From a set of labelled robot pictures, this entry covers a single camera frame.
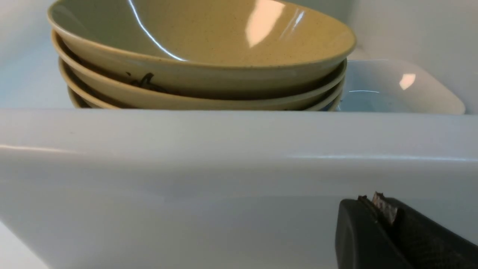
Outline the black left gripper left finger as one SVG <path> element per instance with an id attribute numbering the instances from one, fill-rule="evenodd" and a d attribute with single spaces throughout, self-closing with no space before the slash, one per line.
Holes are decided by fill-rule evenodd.
<path id="1" fill-rule="evenodd" d="M 410 269 L 367 199 L 340 201 L 335 235 L 339 269 Z"/>

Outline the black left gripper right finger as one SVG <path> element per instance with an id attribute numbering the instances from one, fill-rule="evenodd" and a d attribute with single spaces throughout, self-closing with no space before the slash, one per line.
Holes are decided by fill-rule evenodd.
<path id="1" fill-rule="evenodd" d="M 376 192 L 373 204 L 386 231 L 415 269 L 476 269 L 477 245 L 396 198 Z"/>

